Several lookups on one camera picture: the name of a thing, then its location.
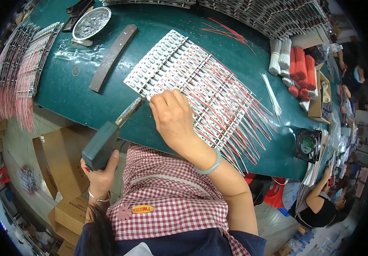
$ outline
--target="blue face mask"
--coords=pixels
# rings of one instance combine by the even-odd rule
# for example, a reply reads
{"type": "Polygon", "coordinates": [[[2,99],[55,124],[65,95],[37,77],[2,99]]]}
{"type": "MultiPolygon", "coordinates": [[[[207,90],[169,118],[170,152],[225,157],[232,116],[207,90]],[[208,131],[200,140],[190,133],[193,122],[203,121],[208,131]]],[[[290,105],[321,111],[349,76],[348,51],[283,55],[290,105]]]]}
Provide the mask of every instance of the blue face mask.
{"type": "Polygon", "coordinates": [[[340,197],[340,196],[342,195],[342,191],[343,191],[343,189],[341,188],[341,189],[339,189],[339,190],[336,192],[335,196],[333,197],[333,203],[334,203],[334,204],[335,204],[335,203],[337,203],[337,198],[338,198],[338,197],[340,197]]]}
{"type": "Polygon", "coordinates": [[[355,68],[355,71],[353,72],[353,75],[355,76],[356,81],[358,81],[358,83],[361,82],[361,78],[359,77],[359,72],[358,72],[358,68],[355,68]]]}

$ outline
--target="tile floor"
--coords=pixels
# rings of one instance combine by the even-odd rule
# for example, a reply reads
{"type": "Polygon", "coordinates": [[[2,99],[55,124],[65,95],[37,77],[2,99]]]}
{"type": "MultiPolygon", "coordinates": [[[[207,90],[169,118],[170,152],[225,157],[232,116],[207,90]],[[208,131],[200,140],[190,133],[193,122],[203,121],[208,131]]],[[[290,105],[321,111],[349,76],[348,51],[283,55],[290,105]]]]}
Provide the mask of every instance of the tile floor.
{"type": "MultiPolygon", "coordinates": [[[[15,118],[8,120],[8,127],[3,140],[3,158],[6,163],[8,174],[11,177],[12,184],[23,199],[48,222],[47,213],[53,209],[56,202],[50,196],[43,179],[40,179],[39,192],[37,195],[29,197],[23,191],[18,169],[26,164],[38,172],[39,166],[33,149],[32,139],[42,134],[48,133],[62,127],[71,126],[74,122],[59,116],[47,109],[33,107],[33,113],[36,120],[36,130],[33,133],[22,131],[15,118]]],[[[111,203],[116,202],[122,196],[122,172],[125,166],[125,152],[127,145],[123,146],[120,153],[120,160],[116,169],[114,185],[111,188],[111,203]]],[[[88,192],[84,192],[84,197],[88,198],[88,192]]],[[[262,203],[255,207],[256,218],[258,221],[259,235],[268,240],[265,255],[272,255],[278,251],[289,240],[298,228],[298,223],[291,217],[286,218],[277,209],[262,203]]]]}

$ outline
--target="silver bracelet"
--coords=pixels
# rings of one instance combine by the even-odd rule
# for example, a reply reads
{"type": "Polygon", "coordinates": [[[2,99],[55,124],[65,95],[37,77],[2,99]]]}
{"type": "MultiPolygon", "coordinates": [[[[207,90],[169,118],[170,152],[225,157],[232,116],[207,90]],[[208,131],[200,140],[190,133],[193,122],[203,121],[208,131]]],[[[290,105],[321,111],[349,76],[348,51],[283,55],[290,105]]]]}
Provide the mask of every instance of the silver bracelet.
{"type": "MultiPolygon", "coordinates": [[[[99,202],[99,203],[109,202],[110,201],[110,198],[111,198],[111,194],[110,194],[110,192],[107,192],[107,194],[108,194],[108,197],[109,197],[108,199],[106,199],[106,200],[96,199],[96,201],[99,202]]],[[[90,192],[90,187],[89,187],[89,196],[94,199],[94,196],[90,192]]]]}
{"type": "Polygon", "coordinates": [[[195,167],[195,171],[198,172],[199,174],[204,174],[204,175],[210,174],[213,171],[215,171],[218,168],[218,166],[220,165],[221,158],[222,158],[221,151],[219,151],[219,149],[217,149],[215,147],[212,148],[212,149],[215,150],[215,152],[217,152],[217,161],[215,161],[214,165],[211,168],[207,169],[207,170],[200,170],[197,167],[195,167]]]}

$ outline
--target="red gingham apron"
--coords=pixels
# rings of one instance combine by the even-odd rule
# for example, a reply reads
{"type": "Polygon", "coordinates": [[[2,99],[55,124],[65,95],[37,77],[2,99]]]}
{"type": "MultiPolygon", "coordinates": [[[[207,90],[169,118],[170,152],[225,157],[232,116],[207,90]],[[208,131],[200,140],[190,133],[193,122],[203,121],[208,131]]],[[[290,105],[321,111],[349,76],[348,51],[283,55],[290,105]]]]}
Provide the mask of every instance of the red gingham apron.
{"type": "Polygon", "coordinates": [[[233,255],[250,255],[228,233],[228,205],[205,175],[186,161],[140,145],[131,145],[123,172],[124,197],[111,205],[107,216],[116,240],[168,236],[192,230],[221,228],[233,255]],[[117,208],[150,205],[152,212],[132,214],[119,221],[117,208]]]}

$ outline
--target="blue crate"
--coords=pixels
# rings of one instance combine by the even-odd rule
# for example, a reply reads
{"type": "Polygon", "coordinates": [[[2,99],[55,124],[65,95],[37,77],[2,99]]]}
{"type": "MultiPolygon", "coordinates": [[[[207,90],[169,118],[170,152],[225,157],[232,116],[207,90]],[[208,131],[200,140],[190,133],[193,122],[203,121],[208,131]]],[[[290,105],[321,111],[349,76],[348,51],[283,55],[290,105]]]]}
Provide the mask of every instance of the blue crate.
{"type": "Polygon", "coordinates": [[[278,208],[278,211],[280,211],[285,217],[290,216],[285,208],[278,208]]]}

